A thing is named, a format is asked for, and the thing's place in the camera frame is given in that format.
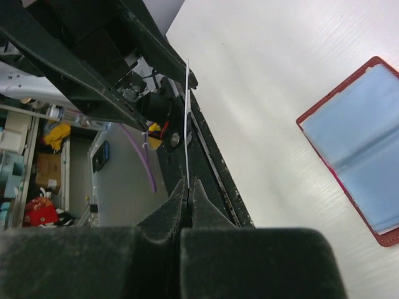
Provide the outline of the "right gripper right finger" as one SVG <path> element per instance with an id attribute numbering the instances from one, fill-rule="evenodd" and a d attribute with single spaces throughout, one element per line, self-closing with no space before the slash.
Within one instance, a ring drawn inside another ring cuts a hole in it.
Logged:
<path id="1" fill-rule="evenodd" d="M 307 228 L 238 228 L 190 189 L 192 226 L 180 235 L 182 298 L 346 298 L 330 244 Z"/>

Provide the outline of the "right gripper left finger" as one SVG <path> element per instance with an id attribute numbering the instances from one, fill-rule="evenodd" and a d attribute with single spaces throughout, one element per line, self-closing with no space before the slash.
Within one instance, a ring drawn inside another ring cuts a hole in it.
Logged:
<path id="1" fill-rule="evenodd" d="M 1 234 L 2 298 L 178 298 L 184 180 L 129 227 L 11 229 Z"/>

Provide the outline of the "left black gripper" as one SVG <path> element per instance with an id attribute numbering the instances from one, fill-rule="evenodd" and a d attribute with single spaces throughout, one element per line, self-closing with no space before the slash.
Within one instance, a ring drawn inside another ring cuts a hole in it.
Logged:
<path id="1" fill-rule="evenodd" d="M 68 47 L 84 62 L 31 18 L 2 21 L 1 33 L 85 116 L 145 131 L 144 117 L 110 84 L 119 85 L 143 59 L 156 74 L 198 86 L 165 37 L 183 3 L 53 1 Z"/>

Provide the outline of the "thin white card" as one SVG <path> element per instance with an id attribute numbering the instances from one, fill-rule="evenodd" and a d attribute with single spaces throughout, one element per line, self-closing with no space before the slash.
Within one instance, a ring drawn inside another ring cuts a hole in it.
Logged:
<path id="1" fill-rule="evenodd" d="M 185 149 L 185 164 L 186 164 L 186 180 L 188 189 L 190 188 L 190 167 L 188 159 L 188 136 L 190 133 L 189 129 L 189 114 L 190 114 L 190 92 L 189 92 L 189 77 L 190 77 L 190 67 L 189 60 L 186 60 L 186 73 L 185 73 L 185 110 L 184 110 L 184 149 Z"/>

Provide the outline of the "red leather card holder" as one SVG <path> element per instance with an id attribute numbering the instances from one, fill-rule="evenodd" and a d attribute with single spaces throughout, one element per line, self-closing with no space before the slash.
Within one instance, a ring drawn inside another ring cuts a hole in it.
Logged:
<path id="1" fill-rule="evenodd" d="M 398 71 L 372 57 L 296 124 L 376 241 L 398 244 Z"/>

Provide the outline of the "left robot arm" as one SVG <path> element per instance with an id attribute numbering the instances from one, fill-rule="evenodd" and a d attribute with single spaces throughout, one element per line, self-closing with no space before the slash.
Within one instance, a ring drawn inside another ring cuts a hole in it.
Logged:
<path id="1" fill-rule="evenodd" d="M 182 1 L 2 1 L 1 94 L 140 131 L 183 127 L 198 81 L 166 33 Z"/>

